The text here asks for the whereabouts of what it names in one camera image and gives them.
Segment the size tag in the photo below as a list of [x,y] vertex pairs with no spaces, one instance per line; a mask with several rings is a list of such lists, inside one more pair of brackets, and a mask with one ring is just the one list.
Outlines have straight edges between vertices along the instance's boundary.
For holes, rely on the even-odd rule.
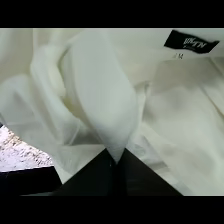
[[172,30],[164,46],[172,49],[190,50],[198,54],[206,54],[218,43],[219,41],[208,42],[199,37]]

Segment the white cloth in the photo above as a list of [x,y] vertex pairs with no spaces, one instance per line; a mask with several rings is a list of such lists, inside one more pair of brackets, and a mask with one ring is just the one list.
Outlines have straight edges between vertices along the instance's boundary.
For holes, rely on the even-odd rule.
[[171,50],[171,30],[1,30],[1,122],[49,153],[62,182],[127,147],[184,195],[223,195],[224,46]]

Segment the clothing label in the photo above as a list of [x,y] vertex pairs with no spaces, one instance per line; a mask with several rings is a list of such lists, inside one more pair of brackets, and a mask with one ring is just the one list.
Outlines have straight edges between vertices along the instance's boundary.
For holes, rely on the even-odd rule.
[[172,30],[164,46],[172,49],[185,49],[198,54],[205,54],[209,53],[218,43],[219,41],[208,42],[199,37]]

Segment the pinkish gravel surface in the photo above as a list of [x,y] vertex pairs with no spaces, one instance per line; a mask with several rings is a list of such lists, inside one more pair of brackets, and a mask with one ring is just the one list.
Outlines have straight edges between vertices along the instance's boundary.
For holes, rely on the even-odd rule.
[[0,172],[53,166],[50,156],[21,141],[5,126],[0,128]]

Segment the white fabric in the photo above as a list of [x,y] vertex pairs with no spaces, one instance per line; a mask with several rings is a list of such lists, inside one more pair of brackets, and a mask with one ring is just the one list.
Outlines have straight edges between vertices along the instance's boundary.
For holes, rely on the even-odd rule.
[[224,29],[178,29],[220,40],[202,55],[163,47],[171,30],[0,30],[1,122],[62,182],[127,147],[184,195],[223,195]]

